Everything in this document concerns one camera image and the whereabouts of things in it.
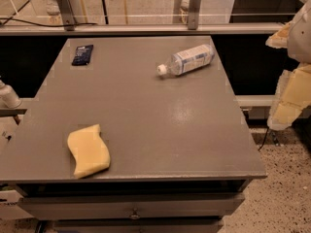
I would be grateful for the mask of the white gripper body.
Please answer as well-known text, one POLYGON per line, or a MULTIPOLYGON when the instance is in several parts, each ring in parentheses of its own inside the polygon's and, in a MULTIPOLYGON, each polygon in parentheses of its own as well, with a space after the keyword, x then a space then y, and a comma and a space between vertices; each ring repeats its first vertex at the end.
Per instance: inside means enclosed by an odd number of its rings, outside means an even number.
POLYGON ((311 0, 294 16, 288 36, 288 56, 302 63, 311 63, 311 0))

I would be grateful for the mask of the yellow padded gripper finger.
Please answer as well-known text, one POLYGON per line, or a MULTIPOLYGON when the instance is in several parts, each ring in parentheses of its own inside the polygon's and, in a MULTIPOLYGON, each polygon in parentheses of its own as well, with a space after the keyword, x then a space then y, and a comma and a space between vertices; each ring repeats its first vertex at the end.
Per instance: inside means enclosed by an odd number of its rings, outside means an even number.
POLYGON ((279 77, 267 125, 271 130, 284 130, 310 105, 311 65, 300 63, 293 71, 284 70, 279 77))
POLYGON ((274 49, 286 49, 288 47, 288 37, 291 22, 286 23, 280 30, 269 36, 265 44, 274 49))

